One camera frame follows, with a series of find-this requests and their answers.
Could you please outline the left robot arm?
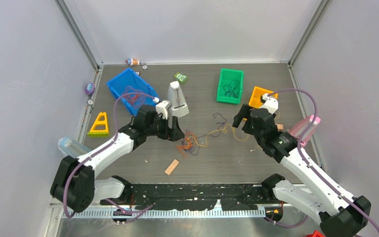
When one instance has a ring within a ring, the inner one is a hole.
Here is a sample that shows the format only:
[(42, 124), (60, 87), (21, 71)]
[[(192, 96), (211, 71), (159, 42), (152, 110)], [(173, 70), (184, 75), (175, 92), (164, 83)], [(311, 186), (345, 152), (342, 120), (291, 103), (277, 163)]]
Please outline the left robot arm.
[(149, 136), (178, 141), (184, 138), (178, 118), (167, 100), (155, 106), (142, 105), (131, 121), (98, 148), (78, 156), (64, 157), (50, 188), (50, 195), (63, 205), (65, 214), (83, 212), (90, 204), (111, 200), (127, 204), (132, 197), (131, 183), (117, 175), (98, 180), (97, 176), (118, 158), (136, 150)]

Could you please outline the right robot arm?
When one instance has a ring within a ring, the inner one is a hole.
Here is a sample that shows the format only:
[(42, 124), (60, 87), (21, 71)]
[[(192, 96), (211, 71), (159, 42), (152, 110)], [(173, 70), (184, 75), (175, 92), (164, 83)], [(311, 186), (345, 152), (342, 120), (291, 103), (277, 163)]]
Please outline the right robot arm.
[(246, 120), (242, 130), (255, 138), (265, 154), (295, 174), (309, 191), (273, 174), (262, 182), (264, 200), (292, 205), (313, 219), (326, 237), (356, 236), (368, 223), (370, 201), (337, 184), (298, 147), (294, 136), (278, 131), (274, 117), (267, 108), (255, 109), (244, 104), (232, 126), (237, 128)]

